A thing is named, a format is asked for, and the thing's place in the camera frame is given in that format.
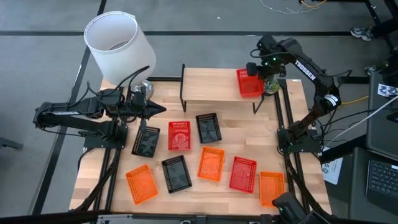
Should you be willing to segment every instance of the gray floor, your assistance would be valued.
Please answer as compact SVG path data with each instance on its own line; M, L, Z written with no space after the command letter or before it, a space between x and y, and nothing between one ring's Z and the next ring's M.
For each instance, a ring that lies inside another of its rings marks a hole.
M263 0L275 10L295 11L293 0ZM381 1L373 1L382 21L389 13ZM0 31L3 30L84 30L95 17L100 0L23 1L0 0ZM308 13L284 15L272 12L258 0L108 0L105 11L126 11L137 16L143 30L250 30L250 31L347 31L353 26L373 25L363 3L327 2ZM277 40L288 37L275 37ZM388 49L383 40L363 42L353 37L294 37L329 74L353 69L353 76L365 76L363 68L383 60ZM181 64L188 67L240 68L246 62L259 62L249 56L259 37L248 36L150 36L157 54L155 76L177 77ZM34 109L44 101L67 101L85 50L83 37L0 36L0 136L24 144L21 151L0 150L0 217L30 212L43 169L48 161L53 134L43 133L32 124ZM293 66L288 78L303 79L308 105L312 105L313 85ZM90 81L98 89L101 73L90 58L81 90ZM343 101L368 94L367 85L343 85ZM336 118L365 110L367 101L342 106ZM335 123L347 128L363 118L356 116ZM328 117L322 118L325 123ZM356 129L344 138L361 134ZM333 138L338 131L328 135ZM76 178L76 163L83 140L67 136L55 169L43 212L68 209ZM349 158L345 159L339 187L349 189ZM327 185L333 213L346 216L347 193Z

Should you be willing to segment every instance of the wooden shelf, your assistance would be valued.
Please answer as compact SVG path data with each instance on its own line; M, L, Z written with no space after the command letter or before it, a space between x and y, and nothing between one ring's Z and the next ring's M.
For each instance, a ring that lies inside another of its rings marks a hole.
M242 98L233 68L185 68L182 87L185 101L261 101L260 96Z

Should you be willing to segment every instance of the orange basket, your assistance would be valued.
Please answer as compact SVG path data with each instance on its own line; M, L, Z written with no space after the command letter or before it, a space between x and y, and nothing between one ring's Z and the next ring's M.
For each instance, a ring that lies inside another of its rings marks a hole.
M238 69L236 74L243 98L261 96L264 92L264 82L258 78L258 75L249 76L246 69Z
M148 165L128 172L126 178L136 205L157 195L155 181Z
M281 172L260 172L260 203L273 207L272 201L285 193L284 174Z
M220 181L223 173L224 150L203 146L198 169L198 177Z

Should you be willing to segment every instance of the wooden table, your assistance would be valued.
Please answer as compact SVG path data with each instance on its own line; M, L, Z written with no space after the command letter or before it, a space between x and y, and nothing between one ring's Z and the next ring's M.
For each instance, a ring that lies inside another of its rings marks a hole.
M276 208L260 205L258 186L258 173L260 171L285 173L283 157L277 152L276 129L279 125L274 97L266 97L256 114L253 114L250 102L202 100L190 102L187 112L184 113L179 98L179 82L154 82L153 84L155 91L151 100L167 108L166 112L154 116L147 122L148 126L161 129L155 156L146 158L131 154L139 123L129 124L127 143L121 153L114 186L111 211L206 215L278 214ZM287 80L287 86L294 120L301 119L308 113L302 83L300 80ZM112 87L108 82L102 82L102 89ZM280 99L283 102L282 91L280 91ZM287 122L284 104L282 104L282 111L284 112L284 120ZM199 143L195 116L214 112L218 115L223 140L209 144L209 146L224 149L226 153L223 175L219 183L197 177L203 145ZM190 151L175 152L167 149L169 121L191 122L192 146ZM181 154L185 156L193 187L169 194L161 161ZM104 149L94 149L82 159L70 208L79 206L97 184L103 155ZM301 153L300 155L305 183L309 191L324 210L331 212L320 163L311 154ZM234 156L257 161L257 177L253 194L228 187ZM126 173L144 164L149 165L159 194L142 204L135 205L127 185ZM100 208L104 208L107 191L108 186L104 188ZM300 198L298 188L296 192L298 198Z

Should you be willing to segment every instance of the wooden platform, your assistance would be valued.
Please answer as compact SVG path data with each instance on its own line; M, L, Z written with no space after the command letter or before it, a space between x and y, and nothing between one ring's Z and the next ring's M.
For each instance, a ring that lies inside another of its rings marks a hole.
M202 74L211 77L216 75L218 82L222 82L223 75L219 72L209 73L203 70ZM233 75L231 70L225 74ZM287 80L290 102L294 119L304 117L308 110L304 97L303 86L300 80ZM102 88L112 87L103 82ZM187 112L182 111L179 99L179 82L154 82L154 95L152 101L167 108L167 111L151 118L148 126L160 128L160 138L154 158L134 156L131 154L132 145L138 130L138 123L129 125L129 134L126 147L123 149L119 163L116 185L112 201L112 212L123 213L174 213L174 214L207 214L207 215L260 215L265 213L277 214L276 208L262 207L259 201L258 173L260 171L273 171L285 173L283 157L277 153L278 128L277 114L274 97L267 97L257 114L253 114L251 103L248 102L222 102L232 101L228 94L214 96L210 101L190 103ZM185 92L190 99L195 99L195 91ZM280 91L280 99L283 102L283 93ZM197 177L201 148L195 116L199 114L214 113L218 115L223 140L209 144L226 153L221 182L212 182ZM190 121L192 130L192 148L187 152L173 152L167 149L167 133L169 121ZM88 196L98 181L104 149L94 149L82 160L80 171L75 184L75 190L70 203L70 208L79 206ZM169 194L165 183L165 177L161 161L184 155L190 173L193 187L183 191ZM229 178L233 157L239 156L257 161L257 177L253 194L243 193L230 189ZM323 181L320 163L311 154L301 154L301 161L305 177L305 183L319 204L327 212L331 212L325 183ZM148 164L154 176L158 188L158 196L135 205L126 181L126 173L143 164ZM101 208L104 208L106 193L105 187L101 199Z
M260 102L261 97L242 98L236 69L185 68L182 98L186 101Z

